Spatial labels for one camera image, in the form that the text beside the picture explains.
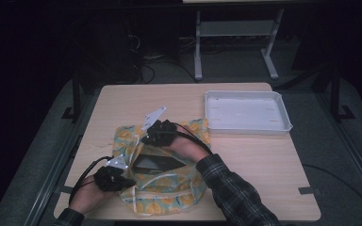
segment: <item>plaid shirt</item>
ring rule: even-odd
[[[75,210],[66,208],[61,212],[60,216],[54,223],[54,226],[76,226],[81,225],[84,220],[84,215]]]
[[[230,171],[218,154],[202,159],[196,165],[213,199],[230,225],[282,225],[261,202],[255,188]]]

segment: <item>yellow patterned bag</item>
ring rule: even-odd
[[[209,146],[207,121],[181,121],[191,132]],[[144,216],[166,215],[186,209],[197,203],[206,189],[195,163],[173,152],[144,145],[140,140],[146,136],[141,125],[117,128],[114,137],[113,156],[123,154],[129,166],[125,178],[136,181],[134,186],[120,192],[122,200],[137,214]],[[136,173],[133,164],[140,154],[170,156],[186,166],[161,172],[156,175]]]

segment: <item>white tray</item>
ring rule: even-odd
[[[292,128],[281,94],[274,91],[208,91],[210,133],[281,135]]]

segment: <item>table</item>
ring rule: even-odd
[[[161,120],[189,121],[205,115],[207,90],[272,90],[266,83],[217,83],[106,86],[102,89],[80,143],[65,185],[74,186],[78,177],[99,157],[111,155],[117,127],[141,124],[144,116],[161,106]],[[282,221],[315,221],[321,212],[313,194],[301,195],[309,187],[290,134],[210,134],[212,152],[218,153],[230,170],[250,182],[263,203]],[[61,193],[55,217],[68,206],[69,194]],[[103,203],[86,218],[116,220],[224,220],[207,189],[190,209],[168,216],[139,217],[119,197]]]

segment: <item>cable on floor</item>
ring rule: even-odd
[[[149,69],[149,70],[152,72],[151,78],[150,78],[148,81],[146,81],[145,78],[144,78],[144,76],[143,76],[143,73],[140,71],[140,79],[142,80],[143,84],[149,84],[149,83],[151,83],[151,82],[154,80],[154,78],[155,78],[155,75],[156,75],[156,74],[155,74],[155,70],[154,70],[152,67],[150,67],[150,66],[148,66],[148,65],[146,65],[146,64],[140,65],[140,69],[141,69],[142,67],[145,67],[145,68]]]
[[[330,172],[330,171],[328,171],[326,169],[316,167],[316,166],[312,166],[312,165],[309,165],[309,164],[302,164],[302,166],[307,167],[307,168],[312,168],[312,169],[315,169],[315,170],[320,170],[322,172],[327,173],[328,175],[334,177],[335,179],[337,179],[338,181],[343,183],[345,186],[347,186],[351,191],[353,191],[362,200],[362,194],[358,190],[356,190],[353,186],[349,185],[347,182],[345,182],[344,180],[342,180],[341,178],[336,176],[334,173],[332,173],[332,172]]]

